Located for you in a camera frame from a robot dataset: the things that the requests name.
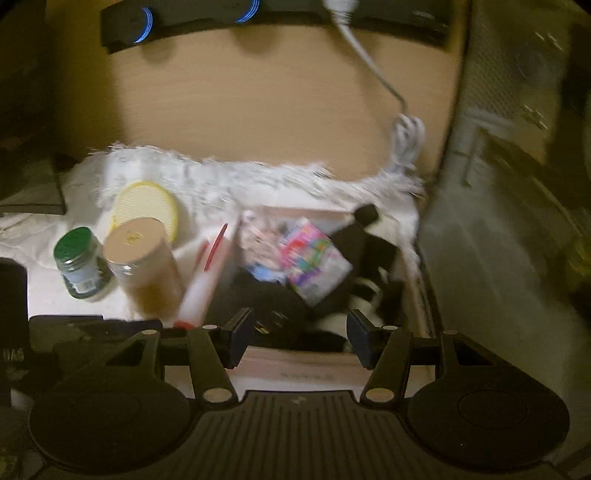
green lid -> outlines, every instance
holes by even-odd
[[[56,262],[69,262],[85,253],[92,242],[93,235],[88,227],[74,228],[60,238],[53,249]]]

beige lid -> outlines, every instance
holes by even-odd
[[[119,225],[105,240],[103,256],[129,265],[149,256],[166,241],[166,228],[155,218],[136,218]]]

yellow lid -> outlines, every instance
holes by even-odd
[[[149,257],[163,242],[166,229],[155,218],[136,218],[120,225],[105,240],[103,256],[116,265],[130,265]]]
[[[113,207],[111,228],[135,218],[156,218],[166,228],[170,243],[177,236],[178,213],[173,196],[153,181],[139,181],[127,186]]]

barcode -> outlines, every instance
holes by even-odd
[[[74,285],[74,288],[78,293],[88,293],[95,289],[95,281],[86,280],[83,283],[77,283],[76,285]]]

green-lidded jar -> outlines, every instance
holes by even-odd
[[[113,274],[102,245],[88,227],[74,228],[60,238],[53,258],[66,288],[75,299],[92,299],[107,287]]]

